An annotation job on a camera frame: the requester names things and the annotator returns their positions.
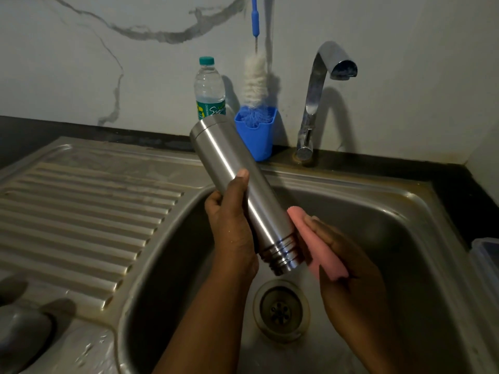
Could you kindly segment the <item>stainless steel flask bottle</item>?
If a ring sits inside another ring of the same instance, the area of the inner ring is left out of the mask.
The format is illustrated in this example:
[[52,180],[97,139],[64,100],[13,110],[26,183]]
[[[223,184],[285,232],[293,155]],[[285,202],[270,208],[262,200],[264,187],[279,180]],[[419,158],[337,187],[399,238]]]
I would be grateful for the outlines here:
[[249,172],[243,208],[262,261],[276,276],[295,270],[304,262],[296,229],[278,202],[264,174],[238,134],[234,122],[223,114],[199,120],[190,139],[217,190],[225,193],[240,169]]

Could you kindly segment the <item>person's right forearm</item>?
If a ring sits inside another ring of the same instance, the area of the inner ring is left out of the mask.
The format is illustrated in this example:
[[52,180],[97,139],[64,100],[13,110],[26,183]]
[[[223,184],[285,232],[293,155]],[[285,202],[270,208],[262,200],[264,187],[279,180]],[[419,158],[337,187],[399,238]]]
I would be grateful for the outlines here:
[[370,374],[409,371],[408,356],[393,325],[354,324],[340,335]]

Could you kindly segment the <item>person's left hand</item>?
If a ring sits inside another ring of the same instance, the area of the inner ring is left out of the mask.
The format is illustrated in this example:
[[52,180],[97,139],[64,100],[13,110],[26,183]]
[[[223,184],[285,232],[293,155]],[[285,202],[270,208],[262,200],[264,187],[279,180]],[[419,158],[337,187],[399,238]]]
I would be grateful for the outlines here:
[[253,232],[238,227],[226,217],[226,191],[214,191],[205,201],[215,254],[211,272],[220,278],[251,284],[259,261],[255,252]]

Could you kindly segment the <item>blue handled bottle brush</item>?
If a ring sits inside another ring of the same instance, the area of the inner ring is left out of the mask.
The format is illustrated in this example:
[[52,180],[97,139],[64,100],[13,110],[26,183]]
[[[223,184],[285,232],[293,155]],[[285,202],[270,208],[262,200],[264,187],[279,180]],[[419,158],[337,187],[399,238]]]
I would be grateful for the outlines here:
[[252,36],[254,37],[254,53],[245,60],[244,83],[242,87],[242,106],[240,120],[248,128],[255,129],[259,125],[271,121],[268,105],[268,74],[266,58],[259,52],[259,11],[258,0],[251,0]]

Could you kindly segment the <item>person's right hand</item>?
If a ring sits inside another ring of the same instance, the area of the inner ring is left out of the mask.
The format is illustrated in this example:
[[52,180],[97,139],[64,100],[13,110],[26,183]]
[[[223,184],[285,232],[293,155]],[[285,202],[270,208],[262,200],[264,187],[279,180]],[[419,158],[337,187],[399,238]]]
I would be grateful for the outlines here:
[[339,334],[354,324],[392,325],[380,270],[358,244],[342,234],[344,251],[337,256],[349,277],[331,281],[320,268],[320,291],[329,320]]

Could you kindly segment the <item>pink cleaning sponge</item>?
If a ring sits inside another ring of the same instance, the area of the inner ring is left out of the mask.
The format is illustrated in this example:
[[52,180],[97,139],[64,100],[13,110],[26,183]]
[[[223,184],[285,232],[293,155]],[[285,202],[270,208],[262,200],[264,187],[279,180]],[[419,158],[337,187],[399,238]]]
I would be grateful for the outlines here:
[[340,258],[305,223],[306,212],[301,207],[291,206],[287,209],[287,213],[303,240],[307,266],[316,279],[319,280],[320,268],[331,281],[348,278],[349,273]]

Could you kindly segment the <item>stainless steel sink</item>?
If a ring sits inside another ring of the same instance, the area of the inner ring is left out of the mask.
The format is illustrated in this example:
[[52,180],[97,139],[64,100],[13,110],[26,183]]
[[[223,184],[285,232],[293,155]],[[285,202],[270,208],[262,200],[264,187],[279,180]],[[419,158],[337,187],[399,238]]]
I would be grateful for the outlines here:
[[[499,374],[499,310],[433,189],[262,167],[283,207],[337,226],[381,269],[419,373]],[[26,373],[150,374],[206,279],[212,181],[193,153],[59,138],[0,170],[0,281],[52,316]]]

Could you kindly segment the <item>clear plastic water bottle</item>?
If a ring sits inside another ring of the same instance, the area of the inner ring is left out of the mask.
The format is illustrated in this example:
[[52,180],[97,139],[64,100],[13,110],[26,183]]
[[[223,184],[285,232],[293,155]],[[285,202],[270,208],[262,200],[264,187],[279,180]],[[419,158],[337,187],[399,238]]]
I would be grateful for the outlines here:
[[194,82],[198,119],[213,114],[226,115],[226,90],[221,74],[215,68],[215,59],[201,56],[199,64]]

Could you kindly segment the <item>blue plastic holder cup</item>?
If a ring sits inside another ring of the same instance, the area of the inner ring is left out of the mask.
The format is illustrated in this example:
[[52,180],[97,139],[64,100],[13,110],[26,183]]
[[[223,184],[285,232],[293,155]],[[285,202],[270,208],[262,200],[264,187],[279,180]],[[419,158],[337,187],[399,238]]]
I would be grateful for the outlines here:
[[277,108],[272,106],[241,106],[234,118],[236,130],[256,162],[271,156],[277,112]]

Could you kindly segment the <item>person's left forearm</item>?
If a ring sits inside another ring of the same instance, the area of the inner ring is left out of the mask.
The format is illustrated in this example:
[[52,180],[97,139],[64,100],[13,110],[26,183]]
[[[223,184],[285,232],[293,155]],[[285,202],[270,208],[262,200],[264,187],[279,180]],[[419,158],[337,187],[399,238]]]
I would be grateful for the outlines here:
[[152,374],[235,374],[246,299],[257,271],[212,270]]

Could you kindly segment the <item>chrome sink faucet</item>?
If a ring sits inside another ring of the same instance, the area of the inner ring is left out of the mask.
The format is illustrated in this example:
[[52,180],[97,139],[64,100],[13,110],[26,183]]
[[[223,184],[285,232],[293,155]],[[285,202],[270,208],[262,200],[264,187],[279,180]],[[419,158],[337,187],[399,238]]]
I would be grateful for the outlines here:
[[357,75],[357,64],[339,43],[330,40],[321,44],[312,64],[303,117],[297,134],[294,159],[298,163],[307,163],[313,158],[312,136],[326,78],[348,81]]

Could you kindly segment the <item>round metal sink drain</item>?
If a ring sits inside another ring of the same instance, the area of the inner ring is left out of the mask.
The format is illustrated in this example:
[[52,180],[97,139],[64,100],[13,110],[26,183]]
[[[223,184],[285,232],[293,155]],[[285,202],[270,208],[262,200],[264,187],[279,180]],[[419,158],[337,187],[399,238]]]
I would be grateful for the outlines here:
[[294,343],[310,325],[310,306],[303,291],[284,280],[264,283],[253,299],[253,318],[260,332],[278,344]]

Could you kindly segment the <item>grey rounded object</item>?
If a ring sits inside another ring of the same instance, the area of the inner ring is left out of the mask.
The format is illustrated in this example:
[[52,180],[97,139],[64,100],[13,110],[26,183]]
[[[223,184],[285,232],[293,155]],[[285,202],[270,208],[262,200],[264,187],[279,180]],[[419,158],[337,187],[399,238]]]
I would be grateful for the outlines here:
[[0,374],[19,374],[25,370],[51,339],[50,316],[16,303],[27,287],[27,280],[19,275],[0,281]]

